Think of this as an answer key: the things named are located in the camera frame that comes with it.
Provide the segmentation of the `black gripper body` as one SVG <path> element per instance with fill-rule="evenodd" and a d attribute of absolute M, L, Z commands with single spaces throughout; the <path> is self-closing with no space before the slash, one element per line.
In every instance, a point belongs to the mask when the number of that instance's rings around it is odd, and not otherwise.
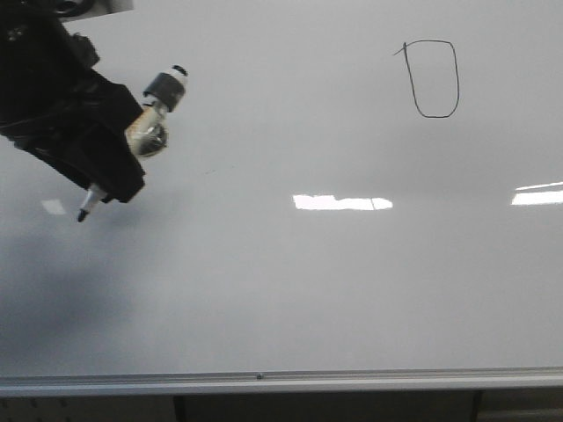
<path fill-rule="evenodd" d="M 62 26 L 2 26 L 1 134 L 83 189 L 127 203 L 144 186 L 125 137 L 142 108 L 94 70 L 98 61 L 88 38 Z"/>

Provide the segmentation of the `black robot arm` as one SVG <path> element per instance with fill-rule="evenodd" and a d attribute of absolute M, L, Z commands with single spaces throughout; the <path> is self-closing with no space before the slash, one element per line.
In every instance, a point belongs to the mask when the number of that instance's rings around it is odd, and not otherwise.
<path fill-rule="evenodd" d="M 57 5 L 1 3 L 1 135 L 83 189 L 127 203 L 144 186 L 125 136 L 142 108 L 94 69 L 95 47 L 68 32 Z"/>

